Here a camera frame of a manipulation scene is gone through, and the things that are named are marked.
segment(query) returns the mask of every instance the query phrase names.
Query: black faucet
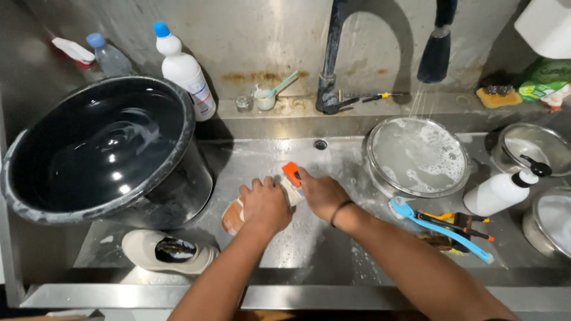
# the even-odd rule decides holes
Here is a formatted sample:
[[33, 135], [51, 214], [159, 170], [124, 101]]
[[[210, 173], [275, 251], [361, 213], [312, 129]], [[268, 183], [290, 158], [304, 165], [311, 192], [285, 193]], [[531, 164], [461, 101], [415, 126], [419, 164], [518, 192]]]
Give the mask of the black faucet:
[[[348, 1], [350, 0], [333, 0], [323, 72], [319, 75], [315, 109], [328, 115], [337, 114], [339, 109], [344, 107], [344, 104], [339, 102], [338, 94], [334, 93], [333, 90], [337, 78], [335, 62], [339, 51], [343, 23], [348, 16]], [[416, 75], [416, 78], [421, 82], [436, 83], [446, 78], [451, 47], [449, 27], [454, 19], [457, 5], [457, 0], [436, 0], [435, 29], [428, 38]]]

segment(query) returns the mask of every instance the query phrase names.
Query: small glass cup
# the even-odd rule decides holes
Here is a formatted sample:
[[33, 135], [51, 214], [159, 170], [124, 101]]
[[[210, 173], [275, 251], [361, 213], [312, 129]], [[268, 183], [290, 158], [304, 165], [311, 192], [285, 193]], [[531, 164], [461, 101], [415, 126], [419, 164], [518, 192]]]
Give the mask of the small glass cup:
[[268, 98], [266, 98], [266, 94], [268, 94], [272, 89], [274, 88], [267, 83], [255, 84], [252, 88], [254, 106], [263, 111], [271, 110], [276, 104], [276, 92], [274, 91]]
[[240, 113], [247, 113], [254, 109], [252, 96], [241, 95], [236, 97], [236, 109]]

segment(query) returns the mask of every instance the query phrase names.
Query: hand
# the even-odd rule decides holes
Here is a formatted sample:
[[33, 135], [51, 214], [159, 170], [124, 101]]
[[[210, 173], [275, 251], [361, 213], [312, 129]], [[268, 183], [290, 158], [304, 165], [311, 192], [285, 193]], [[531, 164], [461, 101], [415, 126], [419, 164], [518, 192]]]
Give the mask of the hand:
[[302, 167], [298, 173], [309, 208], [327, 222], [331, 221], [331, 215], [341, 203], [351, 199], [339, 182], [329, 176], [313, 177]]
[[252, 190], [246, 185], [240, 186], [240, 194], [244, 197], [245, 224], [260, 227], [273, 237], [291, 222], [286, 194], [271, 177], [264, 178], [264, 185], [258, 178], [252, 180]]

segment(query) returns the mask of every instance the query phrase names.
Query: green package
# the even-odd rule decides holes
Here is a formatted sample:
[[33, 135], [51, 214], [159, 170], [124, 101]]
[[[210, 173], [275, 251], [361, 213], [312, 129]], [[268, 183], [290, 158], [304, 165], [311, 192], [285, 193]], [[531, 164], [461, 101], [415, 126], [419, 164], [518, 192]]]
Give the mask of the green package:
[[517, 92], [524, 102], [543, 98], [571, 82], [571, 59], [539, 58], [523, 73]]

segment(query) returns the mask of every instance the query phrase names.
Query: blue brush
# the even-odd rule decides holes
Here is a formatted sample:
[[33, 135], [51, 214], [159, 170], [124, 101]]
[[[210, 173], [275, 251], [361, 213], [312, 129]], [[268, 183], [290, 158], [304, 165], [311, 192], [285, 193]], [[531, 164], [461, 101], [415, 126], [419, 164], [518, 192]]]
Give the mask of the blue brush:
[[447, 230], [446, 228], [440, 227], [438, 225], [434, 225], [432, 223], [428, 223], [428, 222], [421, 220], [421, 219], [417, 219], [416, 214], [412, 210], [412, 208], [410, 206], [408, 206], [408, 204], [404, 200], [400, 199], [399, 197], [391, 199], [391, 201], [389, 202], [389, 205], [391, 207], [391, 210], [393, 210], [394, 212], [396, 212], [399, 215], [402, 215], [406, 218], [411, 219], [416, 224], [418, 224], [420, 226], [424, 226], [426, 228], [429, 228], [433, 231], [444, 234], [444, 235], [448, 236], [449, 238], [456, 240], [458, 243], [462, 244], [467, 249], [469, 249], [472, 253], [476, 254], [476, 256], [478, 256], [480, 259], [484, 260], [484, 262], [486, 262], [487, 264], [494, 262], [494, 257], [492, 256], [492, 254], [482, 250], [477, 245], [470, 242], [467, 238], [465, 238], [459, 234], [456, 234], [451, 230]]

